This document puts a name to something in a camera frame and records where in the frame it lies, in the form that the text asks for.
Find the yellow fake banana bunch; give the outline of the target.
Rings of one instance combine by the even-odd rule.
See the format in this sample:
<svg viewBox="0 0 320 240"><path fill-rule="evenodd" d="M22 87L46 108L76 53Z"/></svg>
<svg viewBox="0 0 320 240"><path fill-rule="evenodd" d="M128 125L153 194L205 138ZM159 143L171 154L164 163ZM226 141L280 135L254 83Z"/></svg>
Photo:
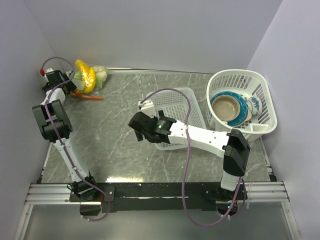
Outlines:
<svg viewBox="0 0 320 240"><path fill-rule="evenodd" d="M75 66L77 71L80 71L82 74L82 79L85 81L85 89L78 90L76 92L79 94L89 94L91 93L96 86L96 74L92 67L89 67L84 61L77 59L75 61Z"/></svg>

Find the clear zip top bag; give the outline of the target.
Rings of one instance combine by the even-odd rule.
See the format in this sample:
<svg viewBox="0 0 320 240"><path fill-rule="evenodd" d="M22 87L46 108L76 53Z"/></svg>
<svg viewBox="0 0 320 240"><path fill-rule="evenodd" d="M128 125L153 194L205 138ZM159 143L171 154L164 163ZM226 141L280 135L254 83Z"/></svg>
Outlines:
<svg viewBox="0 0 320 240"><path fill-rule="evenodd" d="M77 71L74 73L72 82L76 85L76 90L70 94L75 97L102 101L104 98L93 96L91 92L98 87L101 89L108 78L109 69L105 66L89 66L81 59L75 61Z"/></svg>

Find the white fake cauliflower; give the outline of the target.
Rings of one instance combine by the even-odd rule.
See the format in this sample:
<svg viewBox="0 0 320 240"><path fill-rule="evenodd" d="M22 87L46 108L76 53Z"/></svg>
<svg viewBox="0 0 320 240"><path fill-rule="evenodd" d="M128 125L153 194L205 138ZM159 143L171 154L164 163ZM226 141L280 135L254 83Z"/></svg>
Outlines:
<svg viewBox="0 0 320 240"><path fill-rule="evenodd" d="M105 66L93 66L92 68L95 72L96 85L101 89L107 80L109 69Z"/></svg>

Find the green fake cabbage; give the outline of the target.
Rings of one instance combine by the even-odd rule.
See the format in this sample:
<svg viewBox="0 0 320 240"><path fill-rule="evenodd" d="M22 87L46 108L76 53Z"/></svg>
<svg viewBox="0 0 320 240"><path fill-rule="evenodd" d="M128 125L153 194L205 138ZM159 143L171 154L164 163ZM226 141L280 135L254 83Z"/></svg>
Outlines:
<svg viewBox="0 0 320 240"><path fill-rule="evenodd" d="M86 87L86 82L82 78L82 73L80 71L76 71L74 73L74 77L72 79L73 84L76 86L77 90L84 90Z"/></svg>

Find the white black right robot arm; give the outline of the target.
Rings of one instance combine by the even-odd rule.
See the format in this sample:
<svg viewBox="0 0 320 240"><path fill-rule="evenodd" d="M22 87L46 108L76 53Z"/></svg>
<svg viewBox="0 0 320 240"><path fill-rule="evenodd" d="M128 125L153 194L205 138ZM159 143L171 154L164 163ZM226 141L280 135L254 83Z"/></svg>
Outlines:
<svg viewBox="0 0 320 240"><path fill-rule="evenodd" d="M240 179L246 173L251 151L248 141L238 129L226 132L199 128L167 117L162 110L159 117L150 117L139 111L130 119L128 126L134 130L139 142L146 139L154 144L186 145L222 158L219 195L230 199L236 194Z"/></svg>

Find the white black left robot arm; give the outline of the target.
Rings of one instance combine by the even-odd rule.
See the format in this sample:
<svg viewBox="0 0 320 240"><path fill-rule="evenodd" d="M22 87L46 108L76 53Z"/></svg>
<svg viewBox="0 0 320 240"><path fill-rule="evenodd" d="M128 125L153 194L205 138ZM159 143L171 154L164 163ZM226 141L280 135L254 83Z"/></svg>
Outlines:
<svg viewBox="0 0 320 240"><path fill-rule="evenodd" d="M100 189L89 169L77 156L72 139L73 127L64 109L66 96L77 89L70 78L60 70L48 68L40 70L46 84L44 101L32 108L34 118L42 137L53 144L62 156L70 176L67 187L80 200L94 201Z"/></svg>

